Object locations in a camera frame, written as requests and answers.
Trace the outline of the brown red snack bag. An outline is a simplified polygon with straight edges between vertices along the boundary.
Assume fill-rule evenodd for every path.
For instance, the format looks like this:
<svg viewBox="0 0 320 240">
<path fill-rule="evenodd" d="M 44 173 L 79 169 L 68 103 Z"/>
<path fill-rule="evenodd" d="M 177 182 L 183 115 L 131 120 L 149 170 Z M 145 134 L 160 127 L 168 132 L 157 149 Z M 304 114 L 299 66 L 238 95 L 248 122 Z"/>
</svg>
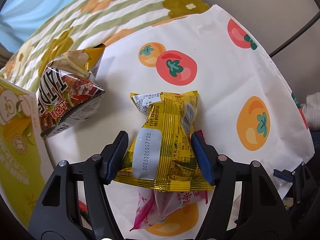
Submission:
<svg viewBox="0 0 320 240">
<path fill-rule="evenodd" d="M 105 90 L 96 75 L 106 46 L 69 50 L 50 61 L 41 76 L 38 108 L 41 137 L 57 135 L 93 116 Z"/>
</svg>

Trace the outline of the white fruit print cloth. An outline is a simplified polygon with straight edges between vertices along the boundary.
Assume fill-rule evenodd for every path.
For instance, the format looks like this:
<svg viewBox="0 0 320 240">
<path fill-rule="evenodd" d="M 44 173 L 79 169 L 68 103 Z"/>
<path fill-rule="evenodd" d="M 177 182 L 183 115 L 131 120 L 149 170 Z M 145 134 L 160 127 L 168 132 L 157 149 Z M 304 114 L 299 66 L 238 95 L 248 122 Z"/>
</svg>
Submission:
<svg viewBox="0 0 320 240">
<path fill-rule="evenodd" d="M 150 26 L 106 47 L 96 77 L 98 112 L 46 140 L 53 163 L 86 160 L 119 131 L 138 134 L 146 116 L 131 93 L 199 93 L 195 128 L 236 162 L 261 162 L 268 174 L 292 170 L 314 154 L 291 88 L 264 48 L 228 12 Z"/>
</svg>

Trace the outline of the light blue window cloth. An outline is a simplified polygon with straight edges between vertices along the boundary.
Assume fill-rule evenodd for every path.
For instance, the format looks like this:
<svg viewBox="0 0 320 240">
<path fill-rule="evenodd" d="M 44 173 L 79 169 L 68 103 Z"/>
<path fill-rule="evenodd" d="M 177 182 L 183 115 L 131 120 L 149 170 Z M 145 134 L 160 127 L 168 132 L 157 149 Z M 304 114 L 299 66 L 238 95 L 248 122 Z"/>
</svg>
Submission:
<svg viewBox="0 0 320 240">
<path fill-rule="evenodd" d="M 60 9 L 75 0 L 6 0 L 1 4 L 1 45 L 11 53 Z"/>
</svg>

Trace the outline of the gold snack bag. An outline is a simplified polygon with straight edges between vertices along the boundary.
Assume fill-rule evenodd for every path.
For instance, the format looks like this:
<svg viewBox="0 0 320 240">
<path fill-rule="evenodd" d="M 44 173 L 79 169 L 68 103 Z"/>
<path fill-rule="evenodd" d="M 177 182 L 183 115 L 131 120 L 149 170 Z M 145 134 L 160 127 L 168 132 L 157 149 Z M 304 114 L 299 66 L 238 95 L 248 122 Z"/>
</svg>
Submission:
<svg viewBox="0 0 320 240">
<path fill-rule="evenodd" d="M 146 121 L 129 146 L 115 180 L 163 192 L 212 190 L 191 147 L 199 93 L 131 93 Z"/>
</svg>

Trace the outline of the green cardboard box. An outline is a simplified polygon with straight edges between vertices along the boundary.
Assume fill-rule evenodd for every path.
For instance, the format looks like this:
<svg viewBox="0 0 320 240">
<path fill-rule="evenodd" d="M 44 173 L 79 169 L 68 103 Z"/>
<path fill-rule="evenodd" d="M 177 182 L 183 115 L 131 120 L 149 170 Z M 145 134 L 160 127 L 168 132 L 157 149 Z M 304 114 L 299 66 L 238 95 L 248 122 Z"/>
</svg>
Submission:
<svg viewBox="0 0 320 240">
<path fill-rule="evenodd" d="M 53 171 L 40 134 L 36 95 L 1 79 L 1 194 L 25 228 Z"/>
</svg>

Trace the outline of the pink white snack bag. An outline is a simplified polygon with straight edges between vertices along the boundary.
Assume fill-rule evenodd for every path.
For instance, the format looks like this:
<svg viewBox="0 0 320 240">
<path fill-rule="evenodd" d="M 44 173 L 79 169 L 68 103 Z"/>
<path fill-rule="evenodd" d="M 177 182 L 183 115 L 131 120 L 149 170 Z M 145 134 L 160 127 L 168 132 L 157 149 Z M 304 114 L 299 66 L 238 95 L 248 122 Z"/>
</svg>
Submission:
<svg viewBox="0 0 320 240">
<path fill-rule="evenodd" d="M 131 230 L 150 228 L 185 206 L 201 201 L 208 203 L 207 191 L 160 192 L 140 187 L 135 221 Z"/>
</svg>

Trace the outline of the striped flower bedspread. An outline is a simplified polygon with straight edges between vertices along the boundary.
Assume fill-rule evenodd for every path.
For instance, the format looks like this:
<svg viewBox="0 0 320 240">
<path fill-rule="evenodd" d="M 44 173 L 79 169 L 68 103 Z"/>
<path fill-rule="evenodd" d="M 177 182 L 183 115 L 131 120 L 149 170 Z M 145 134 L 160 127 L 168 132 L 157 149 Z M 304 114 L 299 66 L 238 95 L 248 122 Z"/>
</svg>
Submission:
<svg viewBox="0 0 320 240">
<path fill-rule="evenodd" d="M 45 66 L 69 50 L 109 46 L 148 26 L 208 9 L 201 0 L 75 0 L 24 42 L 1 69 L 1 77 L 36 92 Z"/>
</svg>

